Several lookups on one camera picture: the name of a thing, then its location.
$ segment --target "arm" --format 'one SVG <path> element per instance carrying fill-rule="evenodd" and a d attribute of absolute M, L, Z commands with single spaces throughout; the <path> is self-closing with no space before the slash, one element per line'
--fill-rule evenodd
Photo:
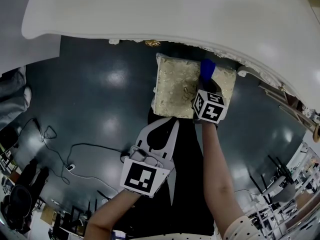
<path fill-rule="evenodd" d="M 244 213 L 236 200 L 232 178 L 213 123 L 202 124 L 202 140 L 204 198 L 220 234 L 224 236 L 228 227 Z"/>
<path fill-rule="evenodd" d="M 90 218 L 84 240 L 108 240 L 116 222 L 139 199 L 140 195 L 127 190 L 121 191 L 114 198 L 99 208 Z"/>

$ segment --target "polka dot sleeve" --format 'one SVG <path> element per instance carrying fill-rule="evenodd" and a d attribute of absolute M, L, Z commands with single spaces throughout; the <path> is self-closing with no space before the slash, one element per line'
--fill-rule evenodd
<path fill-rule="evenodd" d="M 247 216 L 242 216 L 228 227 L 223 240 L 265 240 L 265 237 Z"/>

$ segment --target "person's right arm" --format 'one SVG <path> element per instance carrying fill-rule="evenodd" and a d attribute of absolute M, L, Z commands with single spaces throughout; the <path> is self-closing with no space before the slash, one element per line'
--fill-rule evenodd
<path fill-rule="evenodd" d="M 228 227 L 244 213 L 236 200 L 232 178 L 213 123 L 202 123 L 202 141 L 204 198 L 220 234 L 224 236 Z"/>

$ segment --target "white cable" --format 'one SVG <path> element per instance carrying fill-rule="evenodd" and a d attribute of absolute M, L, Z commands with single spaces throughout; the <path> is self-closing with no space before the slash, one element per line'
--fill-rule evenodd
<path fill-rule="evenodd" d="M 104 184 L 105 186 L 109 187 L 110 189 L 112 189 L 113 191 L 115 191 L 117 194 L 119 193 L 118 190 L 116 190 L 114 187 L 110 186 L 109 184 L 105 183 L 103 180 L 97 178 L 97 177 L 93 177 L 93 176 L 82 176 L 82 175 L 78 175 L 78 174 L 75 174 L 69 170 L 67 170 L 69 173 L 71 173 L 73 176 L 77 176 L 79 178 L 82 178 L 82 179 L 96 179 L 98 181 L 100 181 L 102 184 Z"/>

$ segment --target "gray pants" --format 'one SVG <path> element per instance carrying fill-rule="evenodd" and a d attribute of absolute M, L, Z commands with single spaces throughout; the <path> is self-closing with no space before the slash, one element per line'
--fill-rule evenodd
<path fill-rule="evenodd" d="M 17 71 L 11 78 L 0 78 L 0 131 L 28 108 L 24 97 L 26 81 Z"/>

